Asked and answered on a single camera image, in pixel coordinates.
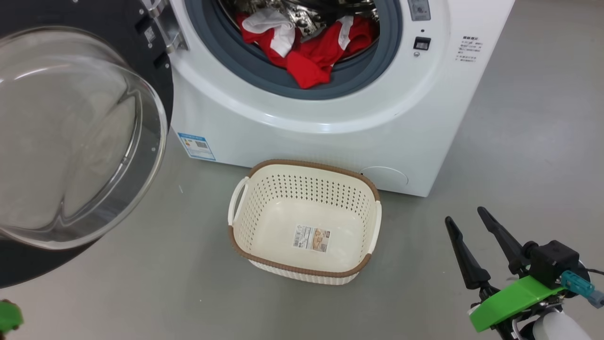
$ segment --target blue connector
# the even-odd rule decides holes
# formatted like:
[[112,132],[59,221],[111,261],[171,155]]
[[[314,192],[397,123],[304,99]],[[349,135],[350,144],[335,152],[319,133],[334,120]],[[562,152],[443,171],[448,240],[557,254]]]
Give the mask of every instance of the blue connector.
[[593,284],[570,270],[562,273],[562,276],[560,276],[560,285],[586,298],[595,308],[604,306],[604,293],[596,290]]

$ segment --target clothes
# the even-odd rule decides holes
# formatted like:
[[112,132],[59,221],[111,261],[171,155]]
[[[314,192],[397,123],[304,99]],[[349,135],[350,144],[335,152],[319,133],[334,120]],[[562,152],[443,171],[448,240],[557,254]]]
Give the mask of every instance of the clothes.
[[258,42],[269,60],[287,69],[304,89],[329,83],[333,64],[368,47],[376,36],[374,23],[360,16],[344,16],[304,42],[300,31],[273,8],[238,15],[237,20],[243,40]]

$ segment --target blue and white sticker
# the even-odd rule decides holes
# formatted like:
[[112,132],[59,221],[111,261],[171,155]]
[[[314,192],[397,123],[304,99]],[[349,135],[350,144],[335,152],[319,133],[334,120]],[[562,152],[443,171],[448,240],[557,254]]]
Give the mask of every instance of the blue and white sticker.
[[178,133],[178,136],[181,138],[182,145],[187,150],[189,157],[205,160],[216,160],[212,150],[210,149],[208,141],[205,138],[194,136],[192,134],[181,134],[180,132]]

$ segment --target red cloth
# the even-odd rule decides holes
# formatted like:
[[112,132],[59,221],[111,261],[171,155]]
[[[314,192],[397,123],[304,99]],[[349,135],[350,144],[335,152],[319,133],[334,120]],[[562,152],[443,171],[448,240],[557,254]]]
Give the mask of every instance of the red cloth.
[[343,57],[351,56],[368,47],[376,36],[376,27],[371,20],[355,16],[348,33],[350,42],[345,44],[345,41],[342,41],[345,46],[341,46],[338,38],[342,30],[342,21],[345,21],[345,18],[342,18],[342,21],[336,21],[319,35],[303,43],[300,43],[301,33],[296,29],[294,45],[289,54],[283,58],[271,49],[274,29],[271,28],[261,34],[250,33],[244,30],[242,25],[247,17],[248,15],[244,14],[237,15],[243,40],[248,44],[258,42],[268,59],[274,65],[287,69],[300,88],[304,89],[329,83],[333,64]]

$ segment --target metal hinge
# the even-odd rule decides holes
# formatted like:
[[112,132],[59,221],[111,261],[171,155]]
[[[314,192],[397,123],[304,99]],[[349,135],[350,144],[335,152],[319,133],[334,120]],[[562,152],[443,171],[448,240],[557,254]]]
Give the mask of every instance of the metal hinge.
[[156,22],[165,50],[172,53],[176,50],[188,50],[187,41],[182,34],[181,26],[176,20],[170,0],[142,0],[149,11],[149,16]]

